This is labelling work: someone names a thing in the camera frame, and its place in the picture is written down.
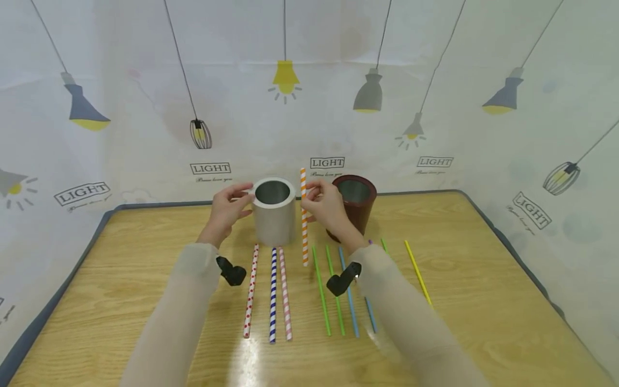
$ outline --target brown cylinder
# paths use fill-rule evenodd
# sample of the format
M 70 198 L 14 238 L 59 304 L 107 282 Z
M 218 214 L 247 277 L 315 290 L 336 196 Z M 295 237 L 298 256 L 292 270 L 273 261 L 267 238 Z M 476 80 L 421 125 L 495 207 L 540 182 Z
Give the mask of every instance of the brown cylinder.
M 365 227 L 370 219 L 372 205 L 376 200 L 376 187 L 368 179 L 356 175 L 343 175 L 333 181 L 333 185 L 342 194 L 344 209 L 351 223 L 365 234 Z M 336 242 L 340 242 L 332 233 L 327 233 Z

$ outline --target lamp cord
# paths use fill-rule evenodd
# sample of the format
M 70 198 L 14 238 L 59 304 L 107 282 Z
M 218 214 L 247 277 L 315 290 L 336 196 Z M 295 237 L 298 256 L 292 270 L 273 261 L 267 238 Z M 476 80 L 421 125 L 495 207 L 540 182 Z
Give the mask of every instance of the lamp cord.
M 617 124 L 619 124 L 619 120 L 617 120 L 617 121 L 613 124 L 613 126 L 611 126 L 611 127 L 610 127 L 610 129 L 609 129 L 609 130 L 607 130 L 607 131 L 606 131 L 606 133 L 604 133 L 604 134 L 602 135 L 602 137 L 600 137 L 600 138 L 599 138 L 599 139 L 595 142 L 595 144 L 593 144 L 593 146 L 592 146 L 591 148 L 589 148 L 589 150 L 587 150 L 587 152 L 585 152 L 585 153 L 584 153 L 584 155 L 582 155 L 580 159 L 578 159 L 578 161 L 577 161 L 577 162 L 575 162 L 575 164 L 578 164 L 579 162 L 581 162 L 581 161 L 585 158 L 585 156 L 586 156 L 586 155 L 588 155 L 588 154 L 589 154 L 589 152 L 591 152 L 591 151 L 593 150 L 593 148 L 595 148 L 595 147 L 596 147 L 596 146 L 597 146 L 597 145 L 598 145 L 598 144 L 599 144 L 599 143 L 600 143 L 600 142 L 604 139 L 604 137 L 608 136 L 608 134 L 609 134 L 609 133 L 610 133 L 613 129 L 615 129 L 615 127 L 617 126 Z
M 286 0 L 284 0 L 284 60 L 288 60 L 286 57 Z
M 378 48 L 378 58 L 376 58 L 376 69 L 378 70 L 378 63 L 381 61 L 381 51 L 383 50 L 383 41 L 385 40 L 385 31 L 387 31 L 387 20 L 389 20 L 389 11 L 391 10 L 391 1 L 389 0 L 389 7 L 387 8 L 387 17 L 385 17 L 385 26 L 383 27 L 383 37 L 381 38 L 381 46 Z
M 37 5 L 35 4 L 34 0 L 30 0 L 30 2 L 32 3 L 32 6 L 34 7 L 35 12 L 37 13 L 38 18 L 41 21 L 41 24 L 43 24 L 43 28 L 45 28 L 45 32 L 47 33 L 47 36 L 50 38 L 51 45 L 54 48 L 54 51 L 56 52 L 56 56 L 58 57 L 58 60 L 60 61 L 60 64 L 63 65 L 64 72 L 68 72 L 67 71 L 67 67 L 64 65 L 64 61 L 63 61 L 62 57 L 60 57 L 60 53 L 58 52 L 56 44 L 54 43 L 54 40 L 51 38 L 50 31 L 47 29 L 47 26 L 45 25 L 45 22 L 43 21 L 43 17 L 41 16 L 41 14 L 38 11 Z
M 533 53 L 533 50 L 535 49 L 535 46 L 537 46 L 537 44 L 539 43 L 540 39 L 542 38 L 542 35 L 544 34 L 544 32 L 546 32 L 546 28 L 548 28 L 548 26 L 550 25 L 550 22 L 555 17 L 556 12 L 559 11 L 559 8 L 561 7 L 562 4 L 563 4 L 563 0 L 561 0 L 559 2 L 559 5 L 555 8 L 555 11 L 552 13 L 552 16 L 548 20 L 548 23 L 546 23 L 546 26 L 543 28 L 542 33 L 540 34 L 540 36 L 537 37 L 537 40 L 535 41 L 535 44 L 533 45 L 533 47 L 531 47 L 531 50 L 529 51 L 529 54 L 527 54 L 527 57 L 524 58 L 524 62 L 522 62 L 522 66 L 520 66 L 520 67 L 524 67 L 524 65 L 527 63 L 527 61 L 529 60 L 529 56 L 531 56 L 531 54 Z
M 170 24 L 170 30 L 172 31 L 172 39 L 174 39 L 174 46 L 176 47 L 176 55 L 178 56 L 178 62 L 181 64 L 181 70 L 183 71 L 183 78 L 185 79 L 185 86 L 187 87 L 187 94 L 189 94 L 189 101 L 191 102 L 191 108 L 194 111 L 194 116 L 196 116 L 196 106 L 193 103 L 193 98 L 191 96 L 191 90 L 189 89 L 189 82 L 187 81 L 187 74 L 185 74 L 185 66 L 183 66 L 183 60 L 181 59 L 181 51 L 178 49 L 178 42 L 176 41 L 176 34 L 174 34 L 174 27 L 172 26 L 172 19 L 170 18 L 170 10 L 168 9 L 168 2 L 163 0 L 163 5 L 165 6 L 165 13 L 168 16 L 168 23 Z
M 434 67 L 434 71 L 432 72 L 432 76 L 430 77 L 430 83 L 428 84 L 428 88 L 426 89 L 426 94 L 423 96 L 422 107 L 419 109 L 420 113 L 423 111 L 425 100 L 426 98 L 428 98 L 428 93 L 430 93 L 430 88 L 432 87 L 432 81 L 434 80 L 434 75 L 436 74 L 436 70 L 438 70 L 438 66 L 441 65 L 443 56 L 447 52 L 447 47 L 449 47 L 449 44 L 451 43 L 451 39 L 454 37 L 454 33 L 456 32 L 456 27 L 458 26 L 458 21 L 460 21 L 460 16 L 462 15 L 462 10 L 464 9 L 464 4 L 466 4 L 466 0 L 462 2 L 462 6 L 460 7 L 460 12 L 458 13 L 458 17 L 456 18 L 456 23 L 454 24 L 454 29 L 451 30 L 451 35 L 449 36 L 449 40 L 447 41 L 447 44 L 445 45 L 445 49 L 443 50 L 441 57 L 438 58 L 438 63 L 436 64 L 436 67 Z

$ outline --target sleeve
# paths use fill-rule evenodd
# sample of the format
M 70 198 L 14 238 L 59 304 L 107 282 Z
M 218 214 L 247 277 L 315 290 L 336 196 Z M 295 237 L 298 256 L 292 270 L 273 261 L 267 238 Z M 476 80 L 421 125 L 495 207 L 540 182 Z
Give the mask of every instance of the sleeve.
M 361 264 L 362 294 L 423 387 L 489 386 L 445 322 L 379 246 L 360 248 L 350 260 Z
M 221 269 L 212 245 L 185 246 L 137 342 L 121 386 L 184 386 Z

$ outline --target pendant lamp illustration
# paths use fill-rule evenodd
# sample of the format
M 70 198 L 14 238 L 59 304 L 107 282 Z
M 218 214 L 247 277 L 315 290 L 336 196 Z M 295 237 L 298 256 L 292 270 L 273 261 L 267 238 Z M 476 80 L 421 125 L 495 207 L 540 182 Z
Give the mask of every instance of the pendant lamp illustration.
M 595 147 L 600 144 L 600 142 L 602 142 L 602 140 L 613 129 L 615 129 L 617 124 L 619 124 L 619 120 L 617 120 L 615 124 L 611 126 L 610 129 L 607 130 L 606 133 L 604 133 L 602 137 L 595 142 L 595 144 L 593 144 L 591 148 L 587 149 L 587 151 L 576 162 L 573 163 L 568 161 L 553 169 L 546 177 L 546 180 L 544 180 L 543 188 L 555 196 L 567 191 L 567 189 L 576 182 L 578 176 L 580 176 L 581 169 L 578 166 L 578 163 L 580 163 L 592 150 L 594 150 Z
M 275 72 L 275 77 L 273 78 L 273 84 L 276 85 L 276 87 L 269 88 L 268 92 L 277 91 L 275 94 L 275 101 L 283 95 L 284 105 L 286 105 L 288 103 L 288 96 L 291 96 L 294 100 L 297 99 L 295 90 L 302 90 L 297 86 L 300 83 L 301 82 L 299 81 L 299 78 L 297 78 L 295 70 L 292 67 L 292 61 L 288 60 L 286 52 L 286 0 L 284 0 L 284 60 L 277 61 L 277 71 Z
M 419 108 L 419 111 L 415 113 L 415 118 L 413 123 L 409 125 L 408 128 L 402 133 L 401 136 L 396 137 L 396 141 L 399 142 L 398 147 L 402 147 L 404 144 L 405 150 L 408 150 L 411 143 L 415 144 L 415 147 L 419 148 L 419 140 L 425 140 L 426 137 L 423 136 L 423 128 L 421 124 L 423 107 L 425 106 L 426 99 L 428 98 L 428 93 L 430 93 L 430 89 L 432 88 L 432 81 L 434 81 L 434 76 L 436 75 L 436 70 L 438 70 L 441 62 L 443 60 L 443 56 L 445 56 L 445 52 L 447 52 L 447 48 L 451 43 L 451 39 L 454 37 L 454 33 L 456 32 L 456 27 L 458 26 L 458 21 L 460 21 L 460 16 L 462 15 L 462 10 L 464 10 L 464 5 L 466 4 L 466 0 L 462 2 L 460 6 L 460 12 L 456 17 L 456 22 L 454 23 L 454 28 L 451 30 L 451 35 L 447 40 L 447 44 L 445 45 L 445 49 L 443 49 L 443 53 L 438 58 L 438 63 L 436 63 L 436 67 L 434 67 L 434 71 L 432 72 L 432 76 L 430 77 L 430 82 L 428 83 L 428 88 L 426 89 L 425 95 L 423 96 L 422 105 Z
M 559 2 L 559 5 L 555 8 L 552 16 L 546 23 L 546 26 L 543 28 L 542 33 L 537 37 L 537 40 L 533 44 L 533 47 L 529 50 L 526 58 L 520 65 L 520 67 L 514 68 L 509 76 L 505 79 L 505 86 L 503 86 L 499 91 L 497 91 L 486 103 L 482 105 L 482 109 L 488 113 L 489 115 L 497 116 L 503 115 L 505 113 L 509 113 L 512 110 L 517 109 L 517 88 L 518 85 L 524 82 L 522 78 L 522 73 L 524 72 L 524 65 L 527 64 L 529 57 L 535 50 L 535 47 L 539 43 L 540 39 L 546 32 L 546 29 L 552 22 L 552 19 L 555 17 L 556 12 L 559 11 L 559 8 L 563 4 L 563 0 Z
M 385 32 L 387 31 L 387 21 L 389 20 L 389 12 L 391 11 L 391 1 L 392 0 L 389 0 L 389 7 L 387 7 L 387 17 L 385 17 L 381 45 L 378 48 L 376 67 L 371 68 L 365 76 L 365 84 L 359 89 L 355 97 L 355 103 L 352 106 L 353 110 L 361 113 L 376 113 L 377 111 L 381 111 L 383 107 L 383 88 L 379 83 L 383 76 L 378 74 L 378 65 L 381 61 L 381 51 L 383 50 Z
M 200 120 L 197 117 L 196 106 L 193 102 L 193 97 L 191 96 L 191 89 L 189 88 L 187 74 L 185 73 L 185 66 L 183 65 L 183 60 L 181 59 L 181 51 L 178 49 L 178 42 L 176 41 L 176 34 L 174 33 L 174 26 L 172 26 L 172 18 L 170 17 L 170 10 L 168 9 L 168 3 L 166 0 L 163 0 L 163 5 L 165 6 L 165 14 L 168 17 L 170 31 L 172 32 L 172 39 L 174 40 L 174 47 L 176 48 L 178 62 L 181 65 L 181 71 L 183 72 L 183 79 L 185 81 L 185 87 L 187 88 L 187 94 L 189 95 L 189 102 L 191 103 L 191 108 L 193 109 L 194 117 L 196 118 L 189 122 L 189 133 L 194 145 L 198 149 L 210 149 L 213 146 L 213 140 L 210 136 L 209 128 L 203 120 Z
M 51 46 L 56 52 L 56 56 L 62 65 L 64 72 L 61 73 L 61 77 L 64 81 L 65 88 L 71 94 L 71 112 L 69 113 L 69 120 L 78 124 L 84 129 L 88 129 L 93 132 L 98 132 L 105 129 L 110 124 L 110 119 L 99 113 L 90 102 L 84 96 L 84 90 L 80 85 L 77 85 L 71 74 L 67 71 L 67 67 L 64 65 L 64 61 L 60 56 L 60 52 L 56 47 L 54 40 L 51 37 L 50 31 L 47 29 L 47 25 L 43 21 L 43 17 L 39 13 L 37 5 L 34 0 L 30 0 L 30 3 L 35 9 L 48 38 L 50 39 Z
M 25 197 L 25 193 L 37 193 L 38 191 L 29 188 L 28 185 L 37 181 L 38 178 L 28 178 L 28 176 L 18 173 L 7 172 L 0 169 L 0 195 L 6 199 L 6 209 L 11 209 L 13 202 L 23 211 L 22 201 L 30 206 L 34 204 Z

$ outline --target wooden table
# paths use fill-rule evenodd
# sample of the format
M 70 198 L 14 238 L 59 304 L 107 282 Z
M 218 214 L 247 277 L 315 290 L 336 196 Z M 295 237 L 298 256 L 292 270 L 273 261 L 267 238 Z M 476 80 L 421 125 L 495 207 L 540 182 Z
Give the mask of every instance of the wooden table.
M 115 214 L 11 386 L 117 385 L 178 253 L 195 240 L 209 211 L 200 206 Z M 325 283 L 325 245 L 339 271 L 337 245 L 317 224 L 309 235 Z M 366 236 L 383 237 L 404 276 L 419 288 L 403 244 L 408 239 L 436 311 L 493 386 L 613 386 L 463 195 L 381 196 Z M 221 252 L 249 269 L 254 242 L 253 221 L 244 219 Z M 373 333 L 358 289 L 353 293 L 361 338 L 353 333 L 347 297 L 340 298 L 346 328 L 341 336 L 335 298 L 326 290 L 332 327 L 327 337 L 316 273 L 301 264 L 300 240 L 285 246 L 293 341 L 285 340 L 278 279 L 277 343 L 269 345 L 270 254 L 261 247 L 250 339 L 241 337 L 247 282 L 232 288 L 220 281 L 189 385 L 416 385 L 394 361 L 380 327 Z

